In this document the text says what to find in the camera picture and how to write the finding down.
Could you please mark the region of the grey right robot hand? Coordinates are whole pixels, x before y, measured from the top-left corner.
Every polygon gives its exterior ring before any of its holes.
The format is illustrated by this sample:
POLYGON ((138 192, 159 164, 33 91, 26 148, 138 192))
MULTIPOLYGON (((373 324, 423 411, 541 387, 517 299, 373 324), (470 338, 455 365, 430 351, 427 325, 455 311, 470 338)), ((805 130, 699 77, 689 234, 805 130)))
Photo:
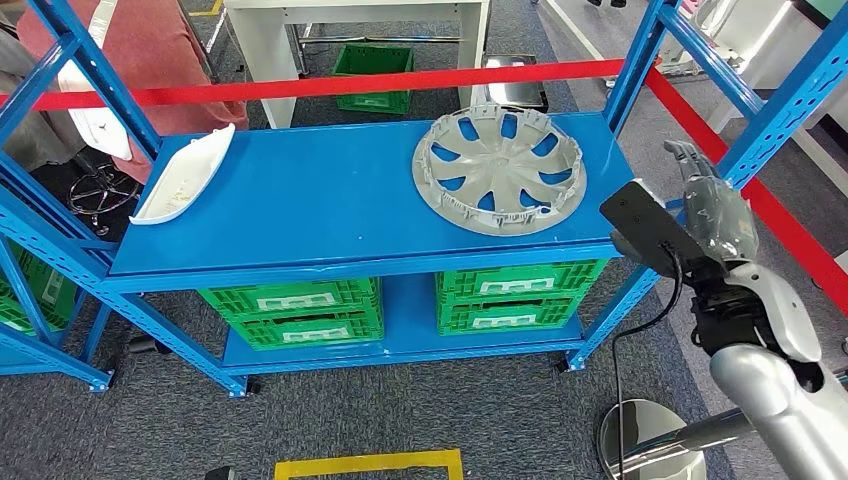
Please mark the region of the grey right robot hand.
POLYGON ((750 204, 687 142, 666 140, 683 180, 686 228, 704 251, 723 261, 753 260, 759 247, 750 204))

